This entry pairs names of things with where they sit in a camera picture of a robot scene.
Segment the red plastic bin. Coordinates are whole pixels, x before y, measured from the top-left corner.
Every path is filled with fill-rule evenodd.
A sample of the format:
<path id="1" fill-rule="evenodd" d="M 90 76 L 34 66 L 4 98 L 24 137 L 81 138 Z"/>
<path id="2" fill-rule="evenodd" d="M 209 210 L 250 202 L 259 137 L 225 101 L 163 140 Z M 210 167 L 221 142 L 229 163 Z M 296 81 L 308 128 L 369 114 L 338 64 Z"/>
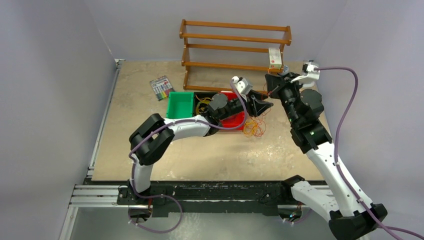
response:
<path id="1" fill-rule="evenodd" d="M 228 100 L 238 99 L 237 95 L 235 93 L 223 93 Z M 233 128 L 239 126 L 245 118 L 244 110 L 242 109 L 240 113 L 237 113 L 236 115 L 232 115 L 226 119 L 223 119 L 221 121 L 222 126 L 224 128 Z"/>

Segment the black plastic bin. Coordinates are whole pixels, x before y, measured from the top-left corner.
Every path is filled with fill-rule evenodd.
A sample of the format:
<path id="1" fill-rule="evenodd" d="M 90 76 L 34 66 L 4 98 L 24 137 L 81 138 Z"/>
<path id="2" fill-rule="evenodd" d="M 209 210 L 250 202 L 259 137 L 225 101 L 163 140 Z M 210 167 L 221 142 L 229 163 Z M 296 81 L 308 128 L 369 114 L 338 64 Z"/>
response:
<path id="1" fill-rule="evenodd" d="M 202 114 L 206 111 L 207 105 L 212 101 L 212 98 L 218 92 L 194 92 L 192 116 Z"/>

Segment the green plastic bin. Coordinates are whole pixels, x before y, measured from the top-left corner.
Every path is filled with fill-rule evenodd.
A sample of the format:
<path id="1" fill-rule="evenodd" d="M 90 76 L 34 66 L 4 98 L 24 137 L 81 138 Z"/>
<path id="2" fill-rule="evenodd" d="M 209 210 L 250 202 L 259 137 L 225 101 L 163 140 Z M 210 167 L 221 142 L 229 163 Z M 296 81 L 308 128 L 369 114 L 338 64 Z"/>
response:
<path id="1" fill-rule="evenodd" d="M 170 92 L 166 117 L 168 119 L 190 118 L 194 114 L 193 92 Z"/>

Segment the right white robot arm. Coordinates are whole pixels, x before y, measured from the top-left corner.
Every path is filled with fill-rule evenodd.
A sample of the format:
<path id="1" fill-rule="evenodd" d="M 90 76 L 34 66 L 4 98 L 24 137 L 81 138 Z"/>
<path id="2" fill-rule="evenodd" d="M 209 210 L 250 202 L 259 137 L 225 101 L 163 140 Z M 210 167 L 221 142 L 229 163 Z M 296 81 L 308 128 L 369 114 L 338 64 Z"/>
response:
<path id="1" fill-rule="evenodd" d="M 289 184 L 280 196 L 288 204 L 299 201 L 328 222 L 338 240 L 363 240 L 388 214 L 381 203 L 374 203 L 353 179 L 339 155 L 333 139 L 319 117 L 324 111 L 322 95 L 303 89 L 297 74 L 266 74 L 266 88 L 272 99 L 279 99 L 290 123 L 294 143 L 317 167 L 332 197 L 306 180 Z"/>

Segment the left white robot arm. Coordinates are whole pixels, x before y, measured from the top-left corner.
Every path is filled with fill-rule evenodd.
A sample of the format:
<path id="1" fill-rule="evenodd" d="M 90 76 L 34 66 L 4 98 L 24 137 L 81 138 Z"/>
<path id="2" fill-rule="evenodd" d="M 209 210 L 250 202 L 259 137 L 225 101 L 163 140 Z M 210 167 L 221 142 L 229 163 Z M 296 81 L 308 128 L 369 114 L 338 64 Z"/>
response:
<path id="1" fill-rule="evenodd" d="M 247 117 L 258 117 L 274 104 L 267 101 L 267 96 L 250 90 L 246 95 L 235 94 L 229 99 L 224 93 L 216 93 L 204 110 L 193 117 L 169 119 L 155 113 L 143 122 L 129 137 L 132 160 L 129 179 L 129 197 L 138 205 L 149 199 L 151 174 L 154 164 L 159 161 L 173 141 L 208 137 L 220 130 L 225 130 L 222 121 L 240 113 Z"/>

